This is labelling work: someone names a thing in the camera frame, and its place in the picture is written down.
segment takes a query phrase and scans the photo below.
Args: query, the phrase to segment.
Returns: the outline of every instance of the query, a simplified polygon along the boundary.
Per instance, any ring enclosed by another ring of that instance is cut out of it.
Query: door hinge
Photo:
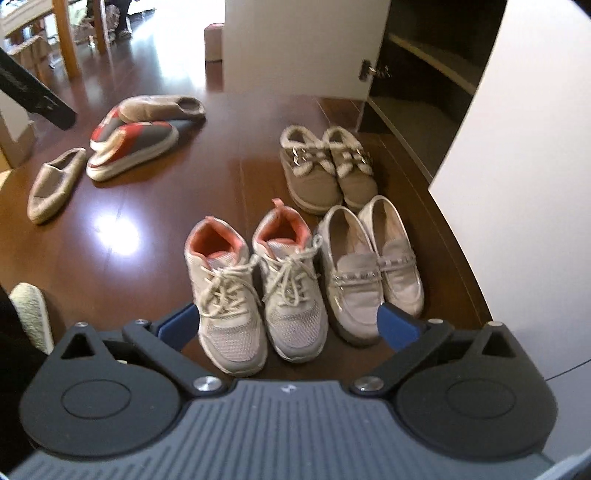
[[[383,67],[376,66],[373,68],[371,66],[371,62],[369,60],[364,60],[361,63],[361,70],[359,71],[359,80],[362,82],[367,81],[368,77],[377,77],[379,79],[383,79],[386,77],[390,77],[390,72],[388,70],[388,66],[384,65]]]

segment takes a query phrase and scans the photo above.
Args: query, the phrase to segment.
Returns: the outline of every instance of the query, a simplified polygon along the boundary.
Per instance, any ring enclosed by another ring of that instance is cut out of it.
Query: cabinet shelf
[[[368,103],[431,181],[459,125],[439,108],[424,102],[370,97]]]
[[[478,87],[483,70],[458,54],[426,43],[409,40],[393,33],[388,34],[388,39],[439,70],[471,95],[476,93],[476,87]]]

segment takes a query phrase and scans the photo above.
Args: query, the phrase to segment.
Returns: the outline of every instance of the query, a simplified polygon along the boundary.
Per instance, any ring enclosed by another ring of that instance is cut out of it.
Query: white logo
[[[291,393],[291,392],[295,392],[297,390],[297,387],[295,385],[284,385],[283,387],[281,387],[281,390],[287,394]]]

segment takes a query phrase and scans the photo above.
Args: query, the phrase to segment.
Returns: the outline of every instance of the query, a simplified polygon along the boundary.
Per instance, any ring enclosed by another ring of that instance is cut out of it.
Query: open cabinet
[[[359,130],[400,140],[428,181],[491,54],[506,0],[392,0]]]

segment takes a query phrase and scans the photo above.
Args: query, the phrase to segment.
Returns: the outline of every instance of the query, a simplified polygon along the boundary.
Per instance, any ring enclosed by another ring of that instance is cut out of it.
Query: red and gray slipper
[[[119,117],[119,105],[114,107],[103,121],[99,123],[99,126],[95,128],[95,131],[92,132],[92,136],[90,138],[90,147],[95,152],[100,152],[104,149],[107,140],[113,134],[115,130],[119,127],[125,125],[124,122]]]
[[[144,122],[117,128],[86,165],[86,174],[105,181],[172,148],[178,130],[166,122]]]

